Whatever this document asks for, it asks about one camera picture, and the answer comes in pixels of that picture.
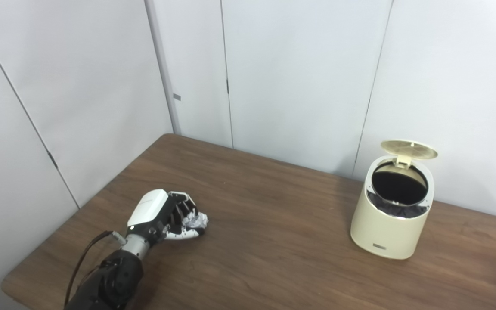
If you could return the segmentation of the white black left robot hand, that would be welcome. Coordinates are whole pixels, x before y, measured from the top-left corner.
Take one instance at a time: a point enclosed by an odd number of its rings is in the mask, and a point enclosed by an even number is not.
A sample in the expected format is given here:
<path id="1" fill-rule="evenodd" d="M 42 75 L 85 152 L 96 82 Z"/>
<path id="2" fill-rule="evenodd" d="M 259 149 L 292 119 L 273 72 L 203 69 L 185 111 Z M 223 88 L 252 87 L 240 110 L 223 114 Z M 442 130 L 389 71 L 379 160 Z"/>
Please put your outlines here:
<path id="1" fill-rule="evenodd" d="M 155 189 L 145 194 L 127 222 L 127 235 L 145 239 L 150 247 L 164 239 L 182 240 L 205 234 L 208 216 L 185 192 Z"/>

